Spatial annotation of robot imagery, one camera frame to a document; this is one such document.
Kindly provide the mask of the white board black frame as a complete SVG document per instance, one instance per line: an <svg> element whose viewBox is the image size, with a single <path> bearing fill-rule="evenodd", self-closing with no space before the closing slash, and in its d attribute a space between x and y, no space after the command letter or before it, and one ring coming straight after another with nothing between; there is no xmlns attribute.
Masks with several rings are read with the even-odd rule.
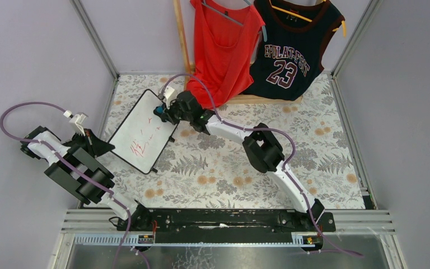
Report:
<svg viewBox="0 0 430 269"><path fill-rule="evenodd" d="M155 163L176 130L176 125L154 114L162 104L152 90L146 89L108 140L115 146L112 154L143 174L155 171Z"/></svg>

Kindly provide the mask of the blue black whiteboard eraser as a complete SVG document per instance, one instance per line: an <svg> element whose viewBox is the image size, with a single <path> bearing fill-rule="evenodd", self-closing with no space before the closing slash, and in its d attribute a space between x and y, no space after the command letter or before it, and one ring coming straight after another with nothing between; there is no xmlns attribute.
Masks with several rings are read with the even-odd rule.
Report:
<svg viewBox="0 0 430 269"><path fill-rule="evenodd" d="M163 107L163 105L161 105L161 106L157 106L157 107L154 109L153 113L154 113L154 115L156 115L156 116L158 116L158 117L161 117L161 116L163 115L163 113L164 113L164 107Z"/></svg>

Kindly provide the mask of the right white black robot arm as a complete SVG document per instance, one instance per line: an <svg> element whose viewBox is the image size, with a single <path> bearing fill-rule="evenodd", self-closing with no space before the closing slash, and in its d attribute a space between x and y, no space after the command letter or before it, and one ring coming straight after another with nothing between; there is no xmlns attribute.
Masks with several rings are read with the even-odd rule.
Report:
<svg viewBox="0 0 430 269"><path fill-rule="evenodd" d="M314 224L319 222L325 207L295 176L288 165L290 158L285 157L275 137L278 133L292 142L288 134L263 123L246 127L223 119L215 109L203 108L188 91L179 93L171 101L164 100L153 112L163 122L177 125L186 121L199 133L220 136L242 145L251 166L271 177L284 190L294 210L309 217Z"/></svg>

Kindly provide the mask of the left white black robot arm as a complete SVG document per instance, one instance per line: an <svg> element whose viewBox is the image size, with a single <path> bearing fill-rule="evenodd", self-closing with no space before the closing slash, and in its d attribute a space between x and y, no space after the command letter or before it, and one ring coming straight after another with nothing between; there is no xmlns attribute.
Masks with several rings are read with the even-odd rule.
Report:
<svg viewBox="0 0 430 269"><path fill-rule="evenodd" d="M114 175L97 157L114 146L97 138L91 130L62 142L52 131L39 126L21 141L26 155L48 163L45 175L84 205L111 208L121 221L133 221L138 202L117 190Z"/></svg>

